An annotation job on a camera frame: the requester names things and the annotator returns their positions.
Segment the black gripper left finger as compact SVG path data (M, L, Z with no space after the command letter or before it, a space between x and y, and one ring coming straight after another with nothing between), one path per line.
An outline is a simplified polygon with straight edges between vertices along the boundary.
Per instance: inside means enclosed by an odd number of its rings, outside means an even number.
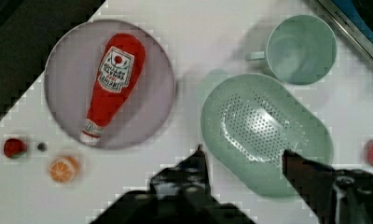
M177 209L201 209L214 201L203 145L173 167L164 168L149 181L149 192L160 203Z

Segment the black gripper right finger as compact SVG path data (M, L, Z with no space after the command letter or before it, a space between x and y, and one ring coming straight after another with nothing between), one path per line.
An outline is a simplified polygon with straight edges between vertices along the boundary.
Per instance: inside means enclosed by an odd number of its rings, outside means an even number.
M320 224L373 224L373 174L335 169L287 149L283 174Z

